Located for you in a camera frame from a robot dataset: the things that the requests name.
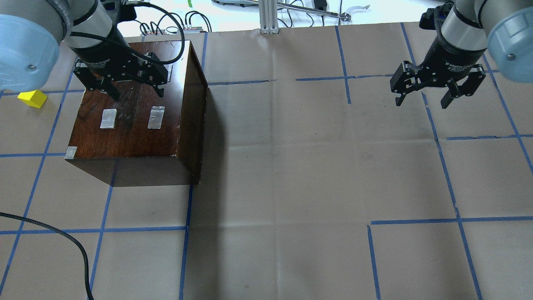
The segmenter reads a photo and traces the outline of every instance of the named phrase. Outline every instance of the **table surface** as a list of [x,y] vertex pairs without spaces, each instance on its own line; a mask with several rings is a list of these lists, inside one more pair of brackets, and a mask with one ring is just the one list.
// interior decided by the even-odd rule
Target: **table surface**
[[[43,108],[0,99],[0,210],[78,238],[95,299],[531,299],[533,85],[487,55],[473,97],[396,107],[391,73],[433,36],[188,35],[213,95],[202,181],[128,188],[63,159],[84,88],[61,45]],[[77,248],[36,226],[0,219],[0,265],[0,299],[85,299]]]

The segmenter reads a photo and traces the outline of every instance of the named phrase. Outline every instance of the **metal rod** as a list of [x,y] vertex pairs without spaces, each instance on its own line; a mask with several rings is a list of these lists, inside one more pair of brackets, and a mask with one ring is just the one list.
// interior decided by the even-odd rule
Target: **metal rod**
[[[258,4],[258,0],[243,0],[243,2],[251,3],[251,4]],[[343,22],[350,22],[352,20],[352,16],[347,13],[341,13],[338,14],[336,12],[329,12],[329,11],[321,11],[316,9],[311,9],[309,7],[303,7],[303,6],[297,6],[297,5],[291,5],[291,4],[285,4],[278,2],[278,7],[288,10],[294,10],[294,11],[301,11],[301,12],[307,12],[307,13],[314,13],[318,15],[323,15],[326,17],[332,17],[332,18],[338,18]]]

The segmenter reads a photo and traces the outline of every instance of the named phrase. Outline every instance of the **wire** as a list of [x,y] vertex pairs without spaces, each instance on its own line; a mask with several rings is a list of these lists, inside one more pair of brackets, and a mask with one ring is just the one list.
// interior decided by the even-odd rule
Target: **wire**
[[[338,7],[338,12],[339,12],[339,13],[342,12],[342,0],[341,0],[341,4],[340,4],[339,7]],[[341,18],[338,19],[338,25],[339,25],[339,26],[341,25]]]
[[128,47],[126,45],[123,45],[117,41],[114,41],[110,38],[107,38],[107,37],[103,37],[103,36],[98,36],[98,35],[94,35],[94,34],[89,34],[89,33],[81,33],[81,32],[72,32],[70,34],[70,36],[79,36],[79,37],[86,37],[86,38],[92,38],[94,40],[99,40],[99,41],[104,41],[104,42],[108,42],[108,43],[112,43],[112,44],[115,44],[115,45],[118,45],[124,49],[126,49],[128,52],[132,53],[133,55],[139,57],[139,58],[142,58],[146,61],[149,61],[153,64],[158,64],[158,65],[169,65],[169,64],[172,64],[174,62],[177,62],[180,58],[181,58],[181,55],[183,55],[183,51],[185,50],[185,34],[183,33],[183,28],[181,27],[180,23],[176,20],[176,18],[171,15],[169,12],[167,12],[166,10],[162,9],[161,7],[157,6],[157,5],[153,5],[151,3],[148,3],[148,2],[136,2],[136,3],[133,3],[133,4],[127,4],[127,5],[131,5],[131,6],[145,6],[145,7],[152,7],[158,11],[161,11],[162,13],[168,15],[175,23],[176,23],[176,26],[178,28],[178,30],[180,31],[180,35],[181,35],[181,48],[180,48],[180,53],[178,53],[178,55],[174,58],[174,59],[171,59],[171,60],[165,60],[165,61],[159,61],[159,60],[155,60],[155,59],[152,59],[150,57],[147,57],[145,55],[142,55],[140,53],[138,53],[137,51],[133,50],[131,47]]
[[76,246],[78,246],[79,250],[82,252],[82,256],[83,256],[83,264],[84,264],[84,272],[85,272],[85,292],[87,292],[87,297],[89,298],[89,300],[94,300],[93,294],[91,292],[91,285],[89,284],[89,261],[87,259],[87,252],[85,251],[85,248],[83,248],[83,245],[78,240],[76,240],[72,235],[66,233],[65,231],[62,231],[60,229],[57,229],[45,223],[35,221],[33,219],[29,219],[29,218],[25,218],[25,217],[21,217],[17,215],[12,215],[12,214],[6,214],[5,212],[1,212],[1,211],[0,211],[0,217],[15,219],[15,220],[23,221],[26,223],[32,223],[32,224],[44,227],[55,233],[61,234],[62,236],[64,236],[65,238],[69,239],[71,242],[76,244]]
[[[177,14],[177,13],[175,13],[175,12],[171,12],[170,14],[171,14],[171,15],[175,15],[176,17],[178,17],[178,19],[180,19],[181,27],[182,27],[182,28],[185,28],[185,24],[183,23],[183,19],[181,19],[181,17],[180,17],[179,14]],[[163,21],[163,19],[164,19],[166,16],[167,16],[167,15],[164,15],[164,16],[161,17],[161,19],[159,19],[159,21],[157,22],[157,26],[158,26],[158,27],[159,27],[159,25],[161,24],[161,21]]]
[[[298,2],[300,1],[302,3],[302,7],[305,7],[305,4],[303,3],[303,0],[293,0],[290,5],[294,4],[295,2]],[[279,19],[279,21],[281,21],[283,23],[283,25],[285,25],[285,27],[287,28],[292,28],[294,26],[294,23],[293,23],[293,18],[292,16],[290,15],[290,10],[289,9],[286,9],[287,10],[287,15],[289,16],[289,20],[290,20],[290,26],[287,25],[287,23],[285,23],[285,21],[283,21],[282,19]],[[309,27],[313,27],[314,25],[314,19],[313,17],[309,14],[309,13],[305,13],[310,19],[311,19],[311,26]]]
[[161,28],[159,28],[159,24],[156,24],[154,21],[150,21],[150,28],[152,29],[152,33],[155,33],[157,35],[157,30],[159,29],[159,32],[161,32],[161,35],[163,35],[163,31]]
[[198,11],[190,11],[188,13],[185,14],[185,24],[187,24],[187,16],[189,15],[189,24],[192,25],[192,22],[191,22],[191,18],[193,15],[195,14],[198,14],[202,17],[202,19],[204,20],[205,24],[207,25],[207,31],[208,32],[213,32],[213,28],[211,27],[211,22],[209,21],[209,18],[207,16],[205,16],[204,14],[202,14],[201,12],[198,12]]

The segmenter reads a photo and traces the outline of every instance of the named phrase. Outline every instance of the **light blue cover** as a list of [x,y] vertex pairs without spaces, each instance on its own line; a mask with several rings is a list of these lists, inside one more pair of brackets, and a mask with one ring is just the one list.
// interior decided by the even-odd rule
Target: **light blue cover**
[[0,25],[0,90],[39,89],[58,60],[57,41],[40,25],[13,15],[0,14]]
[[489,34],[490,55],[501,74],[516,82],[533,82],[533,7],[498,23]]

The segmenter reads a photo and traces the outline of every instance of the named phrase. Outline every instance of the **silver metal plate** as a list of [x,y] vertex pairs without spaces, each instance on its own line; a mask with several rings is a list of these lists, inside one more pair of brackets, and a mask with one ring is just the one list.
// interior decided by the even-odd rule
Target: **silver metal plate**
[[161,129],[163,115],[165,114],[164,106],[152,106],[150,119],[148,120],[148,129]]
[[65,153],[65,159],[66,160],[73,160],[74,159],[74,155],[76,155],[76,150],[78,150],[78,147],[69,146],[67,148],[67,152]]
[[102,122],[100,123],[101,129],[113,129],[115,128],[115,119],[117,117],[117,110],[114,108],[104,109],[102,112]]

